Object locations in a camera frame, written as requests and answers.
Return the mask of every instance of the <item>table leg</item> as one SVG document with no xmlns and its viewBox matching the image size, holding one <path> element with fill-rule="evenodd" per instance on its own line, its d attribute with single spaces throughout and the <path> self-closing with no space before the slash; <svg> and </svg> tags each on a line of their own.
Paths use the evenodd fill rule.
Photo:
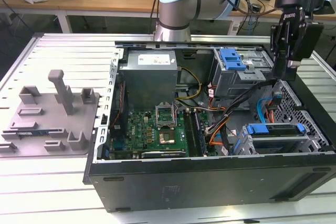
<svg viewBox="0 0 336 224">
<path fill-rule="evenodd" d="M 10 16 L 8 13 L 0 13 L 0 19 L 2 19 L 7 26 L 12 25 L 12 20 L 10 19 Z"/>
<path fill-rule="evenodd" d="M 240 23 L 243 21 L 244 17 L 232 17 L 228 35 L 237 35 L 238 29 L 240 27 Z"/>
<path fill-rule="evenodd" d="M 62 32 L 64 34 L 72 33 L 72 28 L 71 28 L 71 24 L 69 21 L 69 17 L 65 13 L 57 14 L 57 17 L 58 17 L 59 24 L 61 25 Z"/>
</svg>

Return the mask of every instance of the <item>wire bundle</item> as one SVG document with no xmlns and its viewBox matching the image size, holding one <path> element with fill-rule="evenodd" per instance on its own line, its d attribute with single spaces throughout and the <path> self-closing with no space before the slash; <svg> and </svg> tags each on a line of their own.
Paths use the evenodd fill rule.
<svg viewBox="0 0 336 224">
<path fill-rule="evenodd" d="M 212 133 L 211 139 L 209 141 L 210 145 L 215 145 L 215 144 L 222 144 L 222 143 L 217 143 L 217 142 L 213 142 L 213 139 L 216 135 L 216 133 L 225 125 L 225 123 L 228 121 L 229 116 L 231 115 L 231 113 L 233 112 L 234 109 L 236 109 L 237 107 L 239 107 L 240 104 L 242 104 L 243 102 L 247 101 L 251 95 L 257 90 L 260 89 L 262 87 L 265 86 L 269 86 L 269 85 L 274 85 L 276 83 L 277 80 L 272 79 L 272 80 L 267 80 L 267 81 L 263 81 L 263 82 L 259 82 L 255 85 L 253 85 L 251 88 L 249 88 L 248 90 L 244 91 L 242 94 L 238 95 L 231 103 L 230 105 L 225 109 L 225 111 L 223 112 L 223 116 L 222 119 L 220 119 L 218 122 L 216 122 L 215 124 L 213 124 L 211 127 L 209 127 L 208 132 Z"/>
</svg>

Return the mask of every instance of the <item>ram slot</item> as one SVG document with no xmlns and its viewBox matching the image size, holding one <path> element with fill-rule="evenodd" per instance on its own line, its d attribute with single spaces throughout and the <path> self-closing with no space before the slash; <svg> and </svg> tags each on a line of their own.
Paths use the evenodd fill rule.
<svg viewBox="0 0 336 224">
<path fill-rule="evenodd" d="M 200 147 L 201 147 L 201 151 L 202 151 L 202 155 L 206 154 L 206 146 L 205 146 L 205 139 L 204 139 L 204 135 L 202 133 L 202 128 L 201 128 L 201 123 L 200 123 L 200 117 L 198 116 L 197 112 L 193 112 L 193 121 L 196 127 L 196 138 L 200 143 Z"/>
</svg>

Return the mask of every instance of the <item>blue plastic latch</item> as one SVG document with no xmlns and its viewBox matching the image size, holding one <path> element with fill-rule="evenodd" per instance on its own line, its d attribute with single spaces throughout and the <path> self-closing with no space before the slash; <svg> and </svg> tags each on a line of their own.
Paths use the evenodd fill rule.
<svg viewBox="0 0 336 224">
<path fill-rule="evenodd" d="M 248 126 L 246 127 L 246 129 L 247 129 L 248 134 L 253 134 L 253 133 L 254 133 L 254 131 L 253 131 L 251 125 L 248 125 Z"/>
<path fill-rule="evenodd" d="M 246 129 L 249 134 L 268 134 L 269 133 L 267 126 L 263 123 L 249 124 L 246 127 Z"/>
<path fill-rule="evenodd" d="M 239 145 L 240 145 L 240 139 L 238 139 L 235 147 L 233 148 L 233 152 L 235 152 L 237 150 L 237 148 L 238 148 Z"/>
<path fill-rule="evenodd" d="M 304 127 L 304 125 L 302 123 L 298 123 L 296 125 L 296 127 L 299 129 L 300 132 L 302 132 L 302 133 L 306 132 L 306 128 Z"/>
<path fill-rule="evenodd" d="M 221 48 L 219 50 L 221 59 L 225 64 L 226 70 L 245 70 L 246 66 L 240 60 L 234 48 Z"/>
</svg>

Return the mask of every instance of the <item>metal workbench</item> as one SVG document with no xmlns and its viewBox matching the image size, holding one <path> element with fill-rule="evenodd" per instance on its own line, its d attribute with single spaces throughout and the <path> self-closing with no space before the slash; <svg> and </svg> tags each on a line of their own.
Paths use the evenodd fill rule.
<svg viewBox="0 0 336 224">
<path fill-rule="evenodd" d="M 35 85 L 41 93 L 56 92 L 47 79 L 50 69 L 62 69 L 64 82 L 73 92 L 93 87 L 103 94 L 109 76 L 109 51 L 115 40 L 151 41 L 152 37 L 45 34 L 33 38 L 0 82 L 0 130 L 8 126 L 24 85 Z M 193 36 L 193 40 L 269 42 L 268 37 L 245 36 Z M 302 62 L 299 75 L 336 120 L 335 72 L 314 52 Z M 93 186 L 82 183 L 85 165 L 85 156 L 0 159 L 0 223 L 244 223 L 244 219 L 261 223 L 336 222 L 336 179 L 298 202 L 108 214 Z"/>
</svg>

